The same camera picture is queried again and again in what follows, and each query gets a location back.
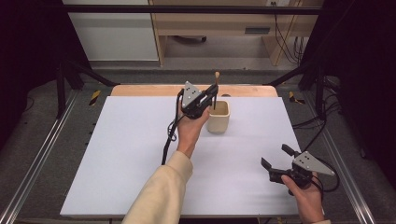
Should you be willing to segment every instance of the beige sleeve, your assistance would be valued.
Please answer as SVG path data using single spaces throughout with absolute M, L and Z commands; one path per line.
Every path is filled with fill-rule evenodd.
M 190 159 L 175 151 L 141 189 L 122 223 L 178 223 L 191 174 Z
M 324 220 L 324 221 L 320 221 L 320 222 L 315 222 L 313 224 L 332 224 L 332 223 L 330 222 L 330 220 Z

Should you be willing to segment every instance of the beige cup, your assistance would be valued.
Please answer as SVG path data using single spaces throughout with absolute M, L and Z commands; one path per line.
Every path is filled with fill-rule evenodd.
M 210 133 L 225 133 L 230 120 L 230 107 L 226 101 L 217 101 L 216 109 L 210 106 L 206 128 Z

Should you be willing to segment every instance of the human hand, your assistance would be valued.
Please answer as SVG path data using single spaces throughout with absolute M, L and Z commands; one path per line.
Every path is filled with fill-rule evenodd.
M 296 198 L 300 219 L 303 223 L 314 223 L 324 220 L 321 193 L 315 185 L 311 184 L 307 189 L 300 189 L 294 181 L 286 175 L 282 175 L 282 181 Z
M 202 113 L 198 119 L 182 118 L 177 124 L 178 145 L 177 150 L 183 152 L 188 158 L 191 158 L 198 141 L 201 129 L 209 119 L 209 107 Z

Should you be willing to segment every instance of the metal bracket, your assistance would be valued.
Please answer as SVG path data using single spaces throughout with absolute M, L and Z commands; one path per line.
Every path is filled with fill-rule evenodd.
M 184 96 L 183 101 L 181 102 L 181 106 L 185 108 L 187 105 L 193 102 L 200 94 L 201 91 L 198 88 L 192 85 L 189 81 L 186 81 L 186 84 L 184 85 Z
M 335 175 L 329 167 L 311 155 L 308 151 L 303 152 L 293 160 L 293 163 L 307 171 L 318 172 L 324 175 Z

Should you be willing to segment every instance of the white table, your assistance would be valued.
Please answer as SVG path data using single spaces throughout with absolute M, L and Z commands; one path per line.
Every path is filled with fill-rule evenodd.
M 299 150 L 278 97 L 219 97 L 231 107 L 229 128 L 205 128 L 192 155 L 182 217 L 271 217 L 298 214 L 287 188 L 269 181 L 261 157 L 289 169 L 282 144 Z M 123 217 L 161 164 L 174 97 L 110 96 L 61 211 L 67 217 Z M 177 143 L 169 147 L 168 158 Z

